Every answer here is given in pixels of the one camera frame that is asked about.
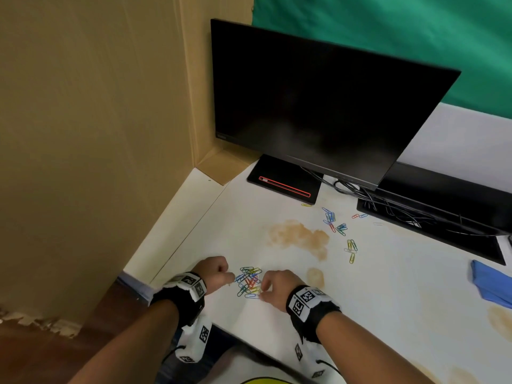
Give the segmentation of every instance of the wooden floor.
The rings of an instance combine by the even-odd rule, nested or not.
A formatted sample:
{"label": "wooden floor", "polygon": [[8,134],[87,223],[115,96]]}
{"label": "wooden floor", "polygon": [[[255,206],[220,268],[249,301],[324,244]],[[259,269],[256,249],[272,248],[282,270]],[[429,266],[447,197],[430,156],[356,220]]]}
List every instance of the wooden floor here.
{"label": "wooden floor", "polygon": [[2,384],[65,384],[108,341],[146,310],[131,290],[113,284],[79,335],[67,339],[15,321],[0,325]]}

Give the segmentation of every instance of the pile of paper clips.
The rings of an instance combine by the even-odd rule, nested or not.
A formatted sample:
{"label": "pile of paper clips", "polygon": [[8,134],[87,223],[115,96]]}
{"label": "pile of paper clips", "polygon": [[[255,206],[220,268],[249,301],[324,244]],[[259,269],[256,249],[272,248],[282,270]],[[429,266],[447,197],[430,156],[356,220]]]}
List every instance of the pile of paper clips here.
{"label": "pile of paper clips", "polygon": [[238,283],[240,291],[237,296],[242,295],[248,299],[259,299],[259,293],[261,292],[261,280],[258,275],[262,272],[259,268],[254,267],[242,267],[242,272],[238,275],[234,281]]}
{"label": "pile of paper clips", "polygon": [[350,264],[354,264],[355,254],[357,253],[357,245],[355,245],[355,241],[353,239],[347,240],[347,248],[343,249],[345,252],[350,253]]}
{"label": "pile of paper clips", "polygon": [[345,232],[343,232],[343,231],[347,230],[347,224],[341,224],[339,226],[334,227],[333,222],[336,221],[336,216],[334,215],[334,213],[330,210],[327,210],[325,207],[323,207],[322,210],[325,212],[325,218],[326,218],[323,220],[323,222],[326,223],[327,225],[329,225],[329,227],[331,228],[331,230],[334,233],[338,232],[341,235],[346,236]]}

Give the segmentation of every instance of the second monitor base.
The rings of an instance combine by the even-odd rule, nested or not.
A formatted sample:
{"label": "second monitor base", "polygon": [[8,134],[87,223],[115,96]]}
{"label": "second monitor base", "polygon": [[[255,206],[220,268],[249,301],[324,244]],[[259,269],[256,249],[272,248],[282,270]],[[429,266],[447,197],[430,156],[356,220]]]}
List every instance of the second monitor base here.
{"label": "second monitor base", "polygon": [[296,164],[262,155],[247,181],[308,205],[317,201],[321,182]]}

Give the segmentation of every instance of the black monitor screen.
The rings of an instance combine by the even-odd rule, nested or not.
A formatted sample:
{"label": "black monitor screen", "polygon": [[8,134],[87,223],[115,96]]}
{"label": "black monitor screen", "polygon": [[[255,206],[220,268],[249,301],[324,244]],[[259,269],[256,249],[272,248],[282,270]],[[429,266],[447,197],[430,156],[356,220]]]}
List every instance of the black monitor screen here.
{"label": "black monitor screen", "polygon": [[211,21],[215,131],[375,188],[460,72]]}

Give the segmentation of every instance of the cardboard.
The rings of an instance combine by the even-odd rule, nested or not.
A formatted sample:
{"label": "cardboard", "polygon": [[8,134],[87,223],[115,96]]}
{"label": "cardboard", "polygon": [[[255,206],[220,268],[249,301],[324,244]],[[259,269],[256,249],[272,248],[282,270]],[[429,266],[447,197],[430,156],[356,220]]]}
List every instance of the cardboard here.
{"label": "cardboard", "polygon": [[80,325],[214,137],[209,19],[253,0],[0,0],[0,311]]}

